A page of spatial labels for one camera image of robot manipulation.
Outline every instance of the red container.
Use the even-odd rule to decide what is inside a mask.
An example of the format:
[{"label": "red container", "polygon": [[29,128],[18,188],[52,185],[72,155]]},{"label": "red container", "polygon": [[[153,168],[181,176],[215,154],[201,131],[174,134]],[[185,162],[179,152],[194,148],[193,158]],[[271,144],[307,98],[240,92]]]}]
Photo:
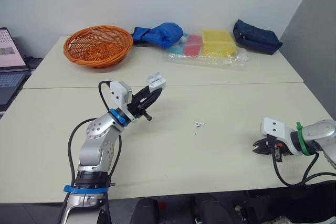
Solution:
[{"label": "red container", "polygon": [[202,46],[202,37],[197,35],[190,35],[185,43],[183,54],[186,56],[197,57]]}]

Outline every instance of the orange wicker basket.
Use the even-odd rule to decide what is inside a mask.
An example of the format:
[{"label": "orange wicker basket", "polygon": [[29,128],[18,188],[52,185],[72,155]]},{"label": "orange wicker basket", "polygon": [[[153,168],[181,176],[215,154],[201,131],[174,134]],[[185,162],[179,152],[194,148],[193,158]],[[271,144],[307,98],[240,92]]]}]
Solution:
[{"label": "orange wicker basket", "polygon": [[73,63],[94,68],[118,64],[131,50],[132,36],[116,26],[94,26],[71,35],[64,54]]}]

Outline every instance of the blue tape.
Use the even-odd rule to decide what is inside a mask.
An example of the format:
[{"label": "blue tape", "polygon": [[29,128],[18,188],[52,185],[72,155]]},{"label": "blue tape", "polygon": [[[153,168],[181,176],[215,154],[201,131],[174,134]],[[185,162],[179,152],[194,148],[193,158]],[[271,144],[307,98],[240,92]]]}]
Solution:
[{"label": "blue tape", "polygon": [[110,109],[110,112],[112,113],[112,115],[114,115],[114,117],[119,121],[119,123],[121,123],[123,126],[127,126],[128,123],[126,122],[126,119],[123,118],[121,115],[119,115],[117,113],[117,111],[115,111],[114,109]]},{"label": "blue tape", "polygon": [[94,189],[79,189],[74,188],[72,186],[65,186],[63,191],[66,191],[67,193],[74,193],[74,194],[103,194],[106,193],[109,190],[108,187],[103,188],[94,188]]}]

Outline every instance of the small white object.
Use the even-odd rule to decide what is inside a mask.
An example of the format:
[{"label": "small white object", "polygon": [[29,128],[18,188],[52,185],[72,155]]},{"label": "small white object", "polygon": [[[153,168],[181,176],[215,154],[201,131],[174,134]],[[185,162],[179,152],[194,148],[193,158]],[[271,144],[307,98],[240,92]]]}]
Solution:
[{"label": "small white object", "polygon": [[187,37],[182,36],[182,37],[180,38],[179,42],[180,42],[180,43],[186,43],[187,40],[188,40]]},{"label": "small white object", "polygon": [[198,127],[201,127],[201,126],[203,126],[203,125],[205,125],[205,123],[200,123],[200,122],[196,122],[196,124],[195,124],[195,126],[198,128]]},{"label": "small white object", "polygon": [[156,72],[147,76],[146,82],[149,84],[149,91],[151,93],[156,89],[164,89],[166,87],[166,80],[162,78],[160,72]]}]

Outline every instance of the laptop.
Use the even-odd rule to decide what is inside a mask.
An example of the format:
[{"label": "laptop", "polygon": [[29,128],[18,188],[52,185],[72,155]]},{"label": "laptop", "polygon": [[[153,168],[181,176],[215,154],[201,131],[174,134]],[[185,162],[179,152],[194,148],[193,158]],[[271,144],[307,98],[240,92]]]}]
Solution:
[{"label": "laptop", "polygon": [[29,69],[6,27],[0,28],[0,105],[7,104]]}]

